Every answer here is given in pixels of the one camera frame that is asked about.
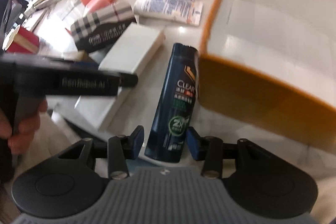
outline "dark blue shampoo bottle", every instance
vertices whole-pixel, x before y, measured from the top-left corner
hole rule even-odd
[[[175,43],[157,104],[145,155],[155,160],[179,162],[196,101],[195,48]]]

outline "plaid eyeglass case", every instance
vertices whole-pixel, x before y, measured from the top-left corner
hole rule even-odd
[[[77,49],[94,52],[114,44],[135,20],[131,6],[118,2],[76,20],[71,34]]]

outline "red cup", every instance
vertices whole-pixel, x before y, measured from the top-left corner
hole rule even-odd
[[[39,51],[40,38],[19,25],[7,35],[4,45],[6,52],[36,54]]]

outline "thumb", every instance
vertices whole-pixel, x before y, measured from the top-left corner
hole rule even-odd
[[[0,108],[0,138],[8,139],[12,135],[12,128],[6,115]]]

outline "finger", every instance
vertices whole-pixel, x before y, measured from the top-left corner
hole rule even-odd
[[[47,100],[44,99],[39,106],[39,112],[46,112],[47,110],[48,110],[48,103]]]
[[[8,139],[12,135],[12,127],[0,108],[0,138]]]
[[[34,116],[24,119],[19,124],[19,133],[20,134],[27,134],[30,132],[35,132],[40,128],[41,120],[40,114],[36,113]]]
[[[30,143],[34,139],[34,131],[26,134],[18,134],[8,139],[8,146],[14,155],[27,152]]]

